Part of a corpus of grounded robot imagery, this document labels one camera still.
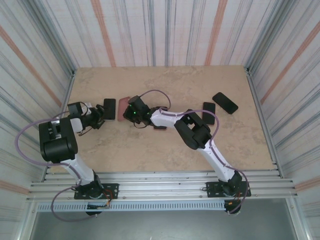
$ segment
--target gray floor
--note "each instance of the gray floor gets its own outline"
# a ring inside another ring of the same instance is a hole
[[[83,217],[84,213],[60,213]],[[39,213],[32,240],[295,240],[286,201],[247,200],[237,216],[223,211],[103,212],[78,223]]]

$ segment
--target smartphone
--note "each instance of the smartphone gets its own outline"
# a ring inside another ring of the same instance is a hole
[[[105,98],[103,101],[103,109],[104,109],[103,120],[116,119],[116,99]]]
[[[118,104],[118,121],[119,122],[125,120],[124,113],[129,105],[128,102],[130,99],[131,97],[127,96],[119,100],[119,104]]]
[[[233,114],[238,110],[238,106],[227,98],[222,92],[218,92],[216,95],[212,97],[212,100],[216,102],[223,110],[225,110],[228,114]]]
[[[162,130],[162,131],[165,131],[165,130],[167,130],[167,127],[166,127],[166,126],[153,126],[153,129],[154,129],[154,130]]]
[[[212,102],[204,102],[202,105],[202,109],[212,112],[214,114],[216,113],[216,105]],[[215,124],[215,117],[206,112],[202,113],[202,120],[208,125]]]

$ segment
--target black bracket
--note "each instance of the black bracket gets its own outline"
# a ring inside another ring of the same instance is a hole
[[[118,183],[102,183],[102,191],[107,195],[109,200],[111,199],[118,199],[118,194],[119,194],[119,184]],[[79,200],[92,200],[92,199],[107,199],[106,195],[102,193],[98,198],[92,198],[87,195],[83,196],[80,194],[80,192],[74,192],[74,199]]]
[[[208,198],[225,198],[243,197],[247,189],[247,183],[245,181],[242,181],[238,190],[238,193],[240,193],[240,195],[237,195],[237,193],[235,193],[233,196],[228,196],[223,189],[224,185],[225,183],[222,181],[209,181],[205,183],[205,187],[202,190],[206,192]],[[248,187],[248,192],[246,196],[251,196],[250,186]]]

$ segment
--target striped wall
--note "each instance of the striped wall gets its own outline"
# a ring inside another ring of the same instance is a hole
[[[292,1],[253,80],[279,162],[320,239],[320,1]]]
[[[35,0],[76,68],[244,65],[281,0]]]
[[[14,139],[27,124],[60,111],[70,82],[48,45],[43,29],[29,14],[25,1],[0,1],[0,239],[14,236],[21,220],[31,181],[43,168],[24,161]],[[38,127],[20,141],[29,156],[43,161]]]

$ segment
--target wooden table surface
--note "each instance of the wooden table surface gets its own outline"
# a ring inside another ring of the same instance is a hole
[[[216,106],[220,128],[215,144],[234,167],[273,169],[265,137],[242,66],[102,67],[79,68],[69,103],[103,105],[147,90],[166,92],[172,112],[201,109],[203,102],[224,93],[239,109],[232,115]],[[158,92],[142,97],[150,108],[167,106]],[[99,129],[76,136],[79,153],[96,172],[207,171],[212,167],[197,151],[188,148],[175,129],[137,129],[127,120],[107,121]],[[54,168],[52,172],[62,172]]]

